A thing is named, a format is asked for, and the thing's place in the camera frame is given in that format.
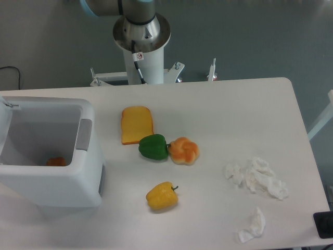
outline bread slice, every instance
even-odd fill
[[[123,110],[121,117],[121,143],[136,144],[153,132],[150,110],[143,106],[128,107]]]

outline white tissue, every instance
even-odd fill
[[[238,232],[241,243],[245,243],[255,237],[260,237],[264,232],[266,220],[259,207],[256,207],[251,217],[251,225]]]
[[[224,176],[227,179],[233,177],[233,182],[236,185],[240,185],[244,179],[244,175],[240,172],[240,166],[238,164],[227,164],[225,166]]]
[[[258,157],[255,157],[252,165],[246,169],[245,183],[253,193],[256,192],[256,188],[261,188],[279,200],[283,200],[289,195],[285,182],[277,179],[268,163]]]

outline orange bread roll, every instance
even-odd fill
[[[121,143],[136,144],[149,135],[154,134],[150,110],[143,106],[128,107],[121,117]]]
[[[171,142],[168,151],[173,162],[179,165],[192,165],[200,155],[198,145],[186,137]]]
[[[51,167],[64,167],[66,166],[66,160],[63,157],[50,158],[47,163],[47,166]]]

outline black cable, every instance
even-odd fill
[[[18,68],[14,67],[14,66],[5,66],[5,67],[1,67],[1,69],[16,69],[17,72],[19,73],[19,83],[18,83],[18,87],[19,87],[19,90],[21,90],[21,86],[20,86],[20,80],[21,80],[21,72]]]
[[[132,54],[135,54],[135,41],[134,40],[132,40]],[[145,81],[145,79],[141,73],[141,70],[139,68],[139,64],[137,63],[137,61],[134,61],[134,66],[139,74],[141,84],[147,84],[147,82]]]
[[[333,244],[329,244],[329,245],[325,246],[322,250],[327,250],[327,249],[329,249],[331,246],[333,246]]]

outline white table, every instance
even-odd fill
[[[96,130],[107,160],[103,203],[93,209],[38,208],[0,185],[0,248],[9,249],[268,249],[325,245],[312,214],[328,204],[298,104],[284,78],[164,85],[88,87],[1,92],[4,96],[84,98],[96,110]],[[168,142],[195,141],[193,166],[169,159],[152,163],[137,145],[120,141],[121,111],[144,105],[155,133]],[[236,188],[223,176],[232,160],[259,156],[288,185],[278,201]],[[145,195],[156,184],[179,185],[179,203],[152,213]],[[259,206],[261,238],[245,244],[236,232]]]

